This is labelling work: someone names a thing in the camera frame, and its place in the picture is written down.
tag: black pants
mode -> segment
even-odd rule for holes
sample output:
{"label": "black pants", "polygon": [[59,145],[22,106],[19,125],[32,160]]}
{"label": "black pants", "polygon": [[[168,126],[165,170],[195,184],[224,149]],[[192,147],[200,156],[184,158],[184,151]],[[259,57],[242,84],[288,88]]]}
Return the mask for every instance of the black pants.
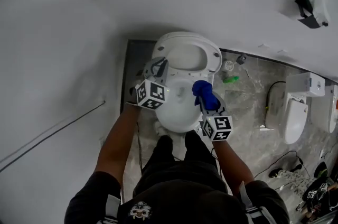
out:
{"label": "black pants", "polygon": [[[202,161],[214,165],[217,169],[216,159],[211,155],[205,143],[194,131],[185,134],[186,154],[184,161]],[[161,162],[174,162],[173,140],[169,136],[162,136],[154,148],[148,163],[142,169],[142,173],[152,164]]]}

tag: toilet bowl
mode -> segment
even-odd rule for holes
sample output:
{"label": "toilet bowl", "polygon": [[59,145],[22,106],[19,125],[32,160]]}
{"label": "toilet bowl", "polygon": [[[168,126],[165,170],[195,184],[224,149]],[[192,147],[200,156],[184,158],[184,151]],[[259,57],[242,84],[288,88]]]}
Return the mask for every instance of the toilet bowl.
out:
{"label": "toilet bowl", "polygon": [[311,121],[321,130],[332,133],[338,120],[338,86],[325,87],[325,96],[311,102]]}
{"label": "toilet bowl", "polygon": [[166,86],[170,94],[168,101],[155,111],[159,122],[176,133],[197,129],[202,114],[194,104],[192,86],[197,80],[213,84],[213,77],[222,66],[220,49],[196,33],[173,32],[157,41],[152,57],[166,57],[169,63]]}

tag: white toilet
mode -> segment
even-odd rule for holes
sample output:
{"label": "white toilet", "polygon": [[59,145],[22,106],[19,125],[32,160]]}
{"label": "white toilet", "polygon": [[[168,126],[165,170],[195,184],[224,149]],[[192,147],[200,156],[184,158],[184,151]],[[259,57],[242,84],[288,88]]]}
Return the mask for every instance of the white toilet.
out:
{"label": "white toilet", "polygon": [[332,133],[338,120],[338,86],[325,87],[325,96],[313,98],[311,121],[321,130]]}
{"label": "white toilet", "polygon": [[157,41],[155,57],[166,57],[169,62],[166,86],[170,88],[170,95],[168,101],[156,109],[159,122],[176,133],[197,129],[202,120],[201,111],[194,105],[191,89],[197,80],[213,84],[213,77],[222,66],[220,49],[196,33],[172,32]]}
{"label": "white toilet", "polygon": [[286,83],[276,83],[270,89],[266,127],[274,129],[286,144],[296,142],[303,133],[308,114],[306,98],[322,98],[325,79],[307,72],[286,77]]}

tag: cable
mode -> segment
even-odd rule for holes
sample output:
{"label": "cable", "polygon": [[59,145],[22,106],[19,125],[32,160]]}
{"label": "cable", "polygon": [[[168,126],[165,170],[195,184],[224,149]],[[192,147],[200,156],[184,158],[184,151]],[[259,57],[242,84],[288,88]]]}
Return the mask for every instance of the cable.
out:
{"label": "cable", "polygon": [[262,174],[263,172],[265,172],[265,171],[267,171],[268,169],[270,169],[270,168],[271,168],[274,164],[276,164],[280,159],[282,159],[284,156],[286,156],[288,153],[291,153],[291,152],[296,153],[296,157],[298,158],[299,162],[301,163],[301,165],[302,165],[302,166],[304,167],[304,169],[306,170],[307,175],[310,177],[310,174],[308,173],[308,171],[307,171],[307,169],[306,169],[306,167],[305,167],[305,165],[304,165],[303,160],[298,156],[297,151],[291,150],[291,151],[288,151],[287,153],[285,153],[284,155],[282,155],[282,156],[281,156],[279,159],[277,159],[276,161],[274,161],[274,163],[272,163],[270,166],[268,166],[265,170],[263,170],[263,171],[257,173],[256,176],[253,177],[253,178],[255,179],[258,175],[260,175],[260,174]]}
{"label": "cable", "polygon": [[41,137],[42,135],[46,134],[47,132],[49,132],[50,130],[52,130],[53,128],[55,128],[57,125],[61,124],[62,122],[66,121],[68,118],[65,118],[63,120],[61,120],[60,122],[54,124],[53,126],[51,126],[50,128],[46,129],[44,132],[38,134],[38,136],[36,136],[35,138],[33,138],[32,140],[30,140],[29,142],[27,142],[26,144],[22,145],[21,147],[19,147],[18,149],[16,149],[13,153],[10,153],[8,156],[4,157],[3,159],[0,160],[0,164],[4,161],[6,161],[8,158],[10,158],[11,156],[15,155],[17,152],[21,151],[24,147],[27,147],[28,145],[30,145],[31,143],[33,143],[33,141],[37,140],[39,137]]}
{"label": "cable", "polygon": [[331,150],[329,150],[328,152],[326,152],[321,158],[325,159],[326,155],[331,153],[333,148],[338,144],[338,136],[336,136],[336,143],[333,144],[333,146],[331,147]]}
{"label": "cable", "polygon": [[281,187],[285,187],[285,186],[287,186],[288,184],[291,184],[291,183],[293,183],[294,181],[292,181],[292,182],[288,182],[287,184],[283,184],[283,185],[281,185],[280,187],[278,187],[278,188],[275,188],[275,190],[278,190],[278,189],[280,189]]}
{"label": "cable", "polygon": [[141,141],[139,139],[139,125],[138,125],[138,122],[136,123],[136,125],[137,125],[137,142],[138,142],[139,168],[141,169],[141,172],[142,172],[142,169],[143,169],[143,166],[142,166],[142,147],[141,147]]}
{"label": "cable", "polygon": [[[270,91],[273,88],[273,86],[276,85],[277,83],[285,83],[285,81],[276,81],[276,82],[274,82],[270,86],[270,88],[268,90],[268,93],[266,94],[266,99],[265,99],[265,110],[266,110],[266,113],[268,112],[268,109],[269,109]],[[266,114],[265,114],[265,117],[264,117],[264,125],[266,127]]]}
{"label": "cable", "polygon": [[22,158],[25,154],[27,154],[28,152],[30,152],[32,149],[34,149],[35,147],[37,147],[39,144],[43,143],[46,139],[50,138],[51,136],[54,136],[56,133],[60,132],[61,130],[65,129],[66,127],[70,126],[71,124],[77,122],[79,119],[83,118],[85,115],[91,113],[92,111],[94,111],[95,109],[98,109],[99,107],[101,107],[102,105],[104,105],[106,103],[106,101],[103,101],[100,105],[98,105],[97,107],[91,109],[90,111],[86,112],[85,114],[81,115],[80,117],[76,118],[75,120],[71,121],[70,123],[66,124],[65,126],[62,126],[61,128],[59,128],[58,130],[54,131],[52,134],[50,134],[49,136],[43,138],[42,140],[40,140],[38,143],[36,143],[35,145],[33,145],[32,147],[30,147],[29,149],[27,149],[25,152],[23,152],[21,155],[19,155],[17,158],[13,159],[12,161],[10,161],[7,165],[5,165],[1,170],[0,173],[3,172],[6,168],[8,168],[10,165],[12,165],[13,163],[15,163],[17,160],[19,160],[20,158]]}
{"label": "cable", "polygon": [[212,155],[213,158],[215,158],[215,159],[217,160],[217,162],[218,162],[218,166],[220,167],[220,169],[219,169],[219,174],[220,174],[220,176],[221,176],[221,179],[223,180],[220,162],[219,162],[217,156],[215,156],[215,155],[212,153],[214,150],[215,150],[215,148],[211,149],[211,155]]}
{"label": "cable", "polygon": [[275,83],[273,83],[269,90],[268,90],[268,94],[266,95],[266,101],[265,101],[265,109],[267,110],[269,108],[269,97],[270,97],[270,91],[272,89],[272,87],[277,84],[277,83],[285,83],[285,81],[276,81]]}

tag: toilet lid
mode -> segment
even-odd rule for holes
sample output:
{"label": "toilet lid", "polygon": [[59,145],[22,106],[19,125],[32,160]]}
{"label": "toilet lid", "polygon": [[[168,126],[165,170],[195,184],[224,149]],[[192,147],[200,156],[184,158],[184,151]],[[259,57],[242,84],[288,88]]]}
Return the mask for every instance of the toilet lid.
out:
{"label": "toilet lid", "polygon": [[308,113],[308,105],[289,99],[283,120],[281,133],[286,144],[295,143],[301,136]]}
{"label": "toilet lid", "polygon": [[166,57],[169,68],[190,76],[215,74],[222,66],[222,54],[217,45],[191,32],[173,32],[156,43],[153,58]]}

